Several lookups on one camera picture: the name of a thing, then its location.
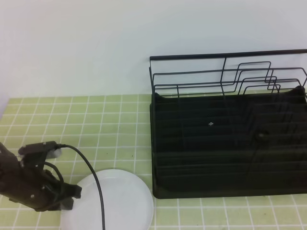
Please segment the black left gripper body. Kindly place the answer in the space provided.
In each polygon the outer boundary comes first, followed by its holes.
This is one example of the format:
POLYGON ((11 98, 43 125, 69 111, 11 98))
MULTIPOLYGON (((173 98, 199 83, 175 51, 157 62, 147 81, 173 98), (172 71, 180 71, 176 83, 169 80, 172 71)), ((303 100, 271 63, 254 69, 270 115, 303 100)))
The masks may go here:
POLYGON ((58 180, 45 166, 55 168, 48 162, 25 166, 15 155, 1 154, 0 194, 34 210, 48 210, 62 195, 63 178, 58 180))

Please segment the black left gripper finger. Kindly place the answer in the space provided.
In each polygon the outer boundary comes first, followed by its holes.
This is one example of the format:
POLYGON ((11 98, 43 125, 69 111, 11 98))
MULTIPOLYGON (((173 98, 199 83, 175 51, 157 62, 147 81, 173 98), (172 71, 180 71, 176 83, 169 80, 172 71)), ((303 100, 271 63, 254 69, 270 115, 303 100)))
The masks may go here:
POLYGON ((73 209, 74 200, 72 197, 65 198, 58 203, 57 211, 70 211, 73 209))
POLYGON ((68 183, 61 183, 60 185, 60 194, 61 198, 80 198, 81 197, 82 188, 76 184, 68 184, 68 183))

